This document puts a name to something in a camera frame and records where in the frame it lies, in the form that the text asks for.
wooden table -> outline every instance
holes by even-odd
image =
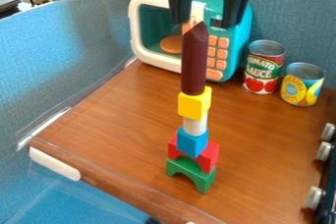
[[[335,91],[325,88],[314,106],[296,107],[278,93],[244,91],[240,77],[209,85],[210,138],[221,149],[206,195],[189,179],[165,174],[167,141],[182,125],[176,113],[180,75],[139,61],[30,145],[78,168],[84,181],[169,223],[216,223],[189,205],[232,224],[309,223],[305,201],[321,173],[313,159],[324,124],[335,122]]]

can label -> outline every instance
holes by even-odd
[[[281,66],[267,59],[254,55],[248,56],[246,72],[256,79],[276,79],[280,75]]]
[[[283,62],[283,57],[279,58],[274,58],[275,61],[271,61],[266,57],[250,54],[244,73],[243,87],[248,91],[258,94],[274,92],[278,84]]]
[[[281,98],[297,106],[313,105],[321,91],[323,79],[305,81],[292,75],[284,78],[281,85]]]

blue wall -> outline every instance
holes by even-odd
[[[313,63],[336,88],[336,0],[251,0],[252,40],[276,40],[287,50],[286,64]]]

blue label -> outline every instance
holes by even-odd
[[[287,84],[286,91],[289,95],[296,95],[298,93],[298,89],[292,84]]]

microwave keypad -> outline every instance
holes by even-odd
[[[210,35],[207,48],[207,69],[206,77],[219,81],[223,78],[223,71],[227,66],[228,50],[230,39]]]

